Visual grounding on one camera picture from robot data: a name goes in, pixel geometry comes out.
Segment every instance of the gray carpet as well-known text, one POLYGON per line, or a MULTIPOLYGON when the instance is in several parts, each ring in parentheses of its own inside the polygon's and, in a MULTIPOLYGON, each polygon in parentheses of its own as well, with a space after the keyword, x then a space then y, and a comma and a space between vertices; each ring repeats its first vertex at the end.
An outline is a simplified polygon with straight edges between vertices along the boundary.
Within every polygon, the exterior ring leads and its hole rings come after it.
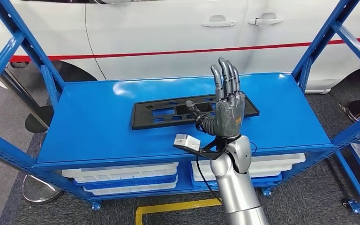
MULTIPOLYGON (((333 137, 351 124, 343 107, 360 99, 360 71, 341 82, 328 95, 307 95, 319 121, 333 137)), ((40 135, 33 137, 28 152, 35 154, 40 135)), ((356 162, 345 150, 345 157, 360 174, 356 162)), ((210 193, 145 197, 104 201, 101 210, 92 211, 90 205, 69 194, 47 204, 32 204, 20 195, 22 175, 16 179, 3 211, 0 224, 94 224, 130 225, 135 223, 138 206, 176 203, 212 198, 210 193)), ((342 206, 341 199, 356 198, 354 188, 336 158, 324 160, 273 190, 272 196, 258 195, 272 225, 357 225, 355 215, 342 206)), ((222 206, 193 210, 154 213, 143 216, 144 225, 225 224, 222 206)))

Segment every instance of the blue metal shelf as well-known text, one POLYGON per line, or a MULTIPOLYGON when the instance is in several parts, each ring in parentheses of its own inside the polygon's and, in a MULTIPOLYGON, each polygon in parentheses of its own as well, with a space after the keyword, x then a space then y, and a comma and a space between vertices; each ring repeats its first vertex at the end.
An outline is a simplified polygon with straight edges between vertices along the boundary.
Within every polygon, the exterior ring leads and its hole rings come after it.
MULTIPOLYGON (((290 74, 240 79, 241 88, 260 109, 260 115, 245 118, 241 128, 258 146, 255 156, 334 149, 290 74)), ((34 166, 52 170, 194 160, 194 155, 172 147, 176 134, 192 135, 202 145, 212 136, 197 131, 194 124, 132 130, 133 104, 212 90, 213 77, 66 84, 34 166)))
MULTIPOLYGON (((259 183, 264 186, 265 195, 333 153, 341 159, 340 150, 360 138, 359 121, 330 140, 303 94, 312 64, 335 33, 360 58, 360 43, 341 25, 357 3, 358 0, 339 1, 292 73, 241 76, 242 90, 260 109, 258 117, 244 120, 241 130, 256 143, 255 156, 308 152, 305 162, 282 172, 281 180, 269 185, 259 183)), ((0 53, 0 73, 21 46, 42 73, 55 110, 38 158, 0 138, 0 161, 74 194, 91 203, 93 209, 99 209, 105 199, 199 191, 192 188, 186 165, 194 156, 173 148, 172 141, 178 133, 193 135, 203 144, 212 137, 197 132, 193 125, 131 131, 130 118, 135 102, 211 94, 213 78, 65 83, 9 0, 0 0, 0 19, 13 35, 0 53), (63 90, 61 94, 53 81, 63 90), (122 195, 93 196, 53 171, 176 161, 180 161, 176 188, 122 195)), ((356 201, 351 204, 360 207, 356 201)))

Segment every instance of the blue storage bin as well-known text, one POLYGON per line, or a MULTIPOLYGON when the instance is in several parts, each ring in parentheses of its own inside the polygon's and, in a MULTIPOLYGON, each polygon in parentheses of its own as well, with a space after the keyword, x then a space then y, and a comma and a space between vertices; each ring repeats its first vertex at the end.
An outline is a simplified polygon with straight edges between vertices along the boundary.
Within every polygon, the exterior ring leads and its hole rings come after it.
POLYGON ((146 177, 146 178, 133 178, 125 180, 111 180, 111 181, 97 181, 88 183, 78 183, 74 180, 74 183, 78 186, 83 186, 87 190, 104 189, 104 188, 119 188, 139 185, 151 185, 151 184, 165 184, 173 183, 177 179, 177 173, 167 176, 146 177))
MULTIPOLYGON (((191 174, 191 181, 194 190, 202 191, 202 190, 209 190, 206 186, 205 182, 203 181, 195 181, 193 176, 193 169, 190 163, 190 174, 191 174)), ((272 177, 257 177, 252 178, 252 183, 255 187, 263 187, 273 185, 275 181, 282 180, 282 174, 280 173, 278 176, 272 177)), ((212 190, 218 190, 218 185, 215 180, 208 181, 208 184, 212 190)))

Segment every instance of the robot finger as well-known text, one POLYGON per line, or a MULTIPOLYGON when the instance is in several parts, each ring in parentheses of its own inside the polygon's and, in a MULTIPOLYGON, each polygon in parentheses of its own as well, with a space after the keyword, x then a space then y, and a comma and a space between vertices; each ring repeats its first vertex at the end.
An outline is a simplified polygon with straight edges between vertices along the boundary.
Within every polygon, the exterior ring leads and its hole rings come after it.
POLYGON ((236 90, 241 90, 241 80, 240 80, 240 74, 236 67, 232 67, 234 69, 234 78, 236 79, 237 88, 236 90))
POLYGON ((225 62, 227 63, 228 68, 230 69, 231 87, 232 87, 232 91, 235 92, 237 90, 237 78, 235 76, 234 66, 232 65, 232 63, 229 60, 226 60, 225 62))
POLYGON ((221 81, 220 72, 216 65, 211 65, 210 70, 212 71, 213 77, 215 79, 215 92, 216 92, 216 101, 224 98, 223 83, 221 81))
POLYGON ((232 85, 229 80, 230 70, 223 57, 218 58, 218 63, 221 66, 222 75, 223 75, 224 96, 227 96, 232 92, 232 85))

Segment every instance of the car door handle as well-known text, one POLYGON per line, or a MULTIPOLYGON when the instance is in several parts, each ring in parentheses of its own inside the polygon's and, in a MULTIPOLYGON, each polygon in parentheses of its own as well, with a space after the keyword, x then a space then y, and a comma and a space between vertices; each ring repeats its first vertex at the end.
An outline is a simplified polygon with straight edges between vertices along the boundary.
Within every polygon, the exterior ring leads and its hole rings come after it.
POLYGON ((259 19, 253 18, 248 20, 248 23, 251 25, 259 26, 259 25, 269 25, 269 24, 276 24, 282 22, 282 18, 275 18, 275 19, 259 19))
POLYGON ((234 20, 228 20, 223 15, 213 15, 208 21, 201 23, 204 27, 231 27, 236 24, 234 20))

